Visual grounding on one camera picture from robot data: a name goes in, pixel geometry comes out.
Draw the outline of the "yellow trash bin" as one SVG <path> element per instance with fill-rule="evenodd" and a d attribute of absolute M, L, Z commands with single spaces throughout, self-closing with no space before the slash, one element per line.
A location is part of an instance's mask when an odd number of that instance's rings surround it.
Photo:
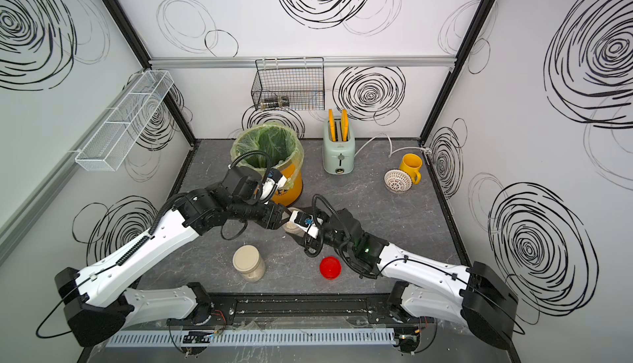
<path fill-rule="evenodd" d="M 275 169 L 280 170 L 282 175 L 286 178 L 286 182 L 283 187 L 278 188 L 272 201 L 290 207 L 295 201 L 298 201 L 298 198 L 300 198 L 303 192 L 301 166 L 288 160 L 276 165 Z"/>

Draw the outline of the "red jar lid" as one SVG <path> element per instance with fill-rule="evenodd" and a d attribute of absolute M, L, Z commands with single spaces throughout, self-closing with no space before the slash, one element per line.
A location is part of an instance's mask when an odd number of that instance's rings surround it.
<path fill-rule="evenodd" d="M 325 257 L 321 260 L 319 271 L 326 280 L 335 280 L 341 275 L 341 262 L 334 256 Z"/>

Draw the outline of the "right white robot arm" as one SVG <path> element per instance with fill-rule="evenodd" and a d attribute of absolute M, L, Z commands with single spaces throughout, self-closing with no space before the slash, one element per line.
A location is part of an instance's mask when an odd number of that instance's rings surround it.
<path fill-rule="evenodd" d="M 365 231 L 346 210 L 321 195 L 308 208 L 294 209 L 298 242 L 306 255 L 330 246 L 340 262 L 364 279 L 396 280 L 394 317 L 430 317 L 459 324 L 484 343 L 510 350 L 520 327 L 518 297 L 488 265 L 453 265 L 422 257 Z"/>

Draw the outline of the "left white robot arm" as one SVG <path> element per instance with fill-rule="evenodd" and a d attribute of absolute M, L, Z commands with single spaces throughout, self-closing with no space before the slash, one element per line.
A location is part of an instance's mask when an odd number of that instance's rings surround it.
<path fill-rule="evenodd" d="M 247 152 L 229 165 L 221 182 L 168 198 L 151 226 L 113 254 L 81 270 L 59 272 L 54 281 L 69 334 L 87 348 L 139 323 L 209 323 L 216 313 L 214 302 L 198 282 L 166 290 L 138 290 L 133 283 L 169 254 L 229 220 L 280 228 L 287 209 L 272 197 L 285 182 L 269 155 Z"/>

